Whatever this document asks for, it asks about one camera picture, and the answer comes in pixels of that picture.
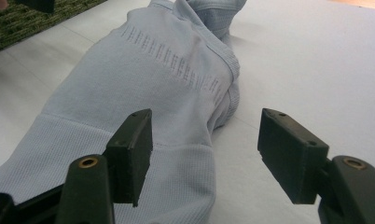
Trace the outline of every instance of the green carpet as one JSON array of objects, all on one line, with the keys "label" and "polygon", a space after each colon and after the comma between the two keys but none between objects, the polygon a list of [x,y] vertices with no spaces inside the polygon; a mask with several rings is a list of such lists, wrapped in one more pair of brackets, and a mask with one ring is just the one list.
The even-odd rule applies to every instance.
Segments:
[{"label": "green carpet", "polygon": [[0,49],[46,30],[105,0],[56,0],[53,14],[46,14],[9,1],[0,11]]}]

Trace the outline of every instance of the light blue garment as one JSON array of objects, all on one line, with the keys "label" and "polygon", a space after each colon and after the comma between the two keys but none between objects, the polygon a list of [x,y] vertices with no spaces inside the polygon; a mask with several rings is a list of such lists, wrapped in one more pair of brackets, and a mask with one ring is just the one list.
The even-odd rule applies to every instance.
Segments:
[{"label": "light blue garment", "polygon": [[0,167],[0,192],[21,203],[61,185],[69,163],[102,154],[128,115],[151,108],[154,150],[139,206],[116,204],[117,222],[205,223],[215,201],[211,133],[239,99],[239,64],[220,39],[243,3],[154,0],[129,12],[49,98]]}]

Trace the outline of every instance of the white surface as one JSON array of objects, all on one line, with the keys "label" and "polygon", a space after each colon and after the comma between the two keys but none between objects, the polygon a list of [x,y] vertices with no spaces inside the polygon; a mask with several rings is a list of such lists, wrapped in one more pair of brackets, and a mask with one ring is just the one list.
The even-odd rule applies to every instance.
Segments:
[{"label": "white surface", "polygon": [[[108,0],[0,52],[0,165],[85,51],[148,1]],[[330,145],[375,166],[375,10],[326,0],[247,2],[231,28],[241,103],[215,132],[212,224],[318,224],[293,205],[257,152],[262,107],[290,115]]]}]

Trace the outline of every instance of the brass insert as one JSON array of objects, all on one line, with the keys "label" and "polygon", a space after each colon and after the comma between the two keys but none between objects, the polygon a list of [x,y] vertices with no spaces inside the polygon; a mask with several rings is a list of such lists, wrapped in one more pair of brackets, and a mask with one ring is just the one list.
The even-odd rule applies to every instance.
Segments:
[{"label": "brass insert", "polygon": [[88,157],[79,162],[80,168],[91,168],[98,163],[98,159],[95,157]]},{"label": "brass insert", "polygon": [[364,170],[367,167],[362,161],[359,161],[357,159],[344,158],[343,161],[345,164],[355,168],[356,170]]}]

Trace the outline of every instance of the clothing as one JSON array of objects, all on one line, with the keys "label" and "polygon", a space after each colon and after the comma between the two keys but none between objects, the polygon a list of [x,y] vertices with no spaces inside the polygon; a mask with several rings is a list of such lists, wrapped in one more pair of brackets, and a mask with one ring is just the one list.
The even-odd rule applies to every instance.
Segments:
[{"label": "clothing", "polygon": [[239,100],[239,64],[220,39],[244,3],[212,2],[154,0],[129,12],[49,98],[0,167],[0,192],[21,203],[61,185],[69,163],[102,154],[125,118],[151,108],[139,206],[115,204],[117,223],[205,223],[215,201],[211,134]]}]

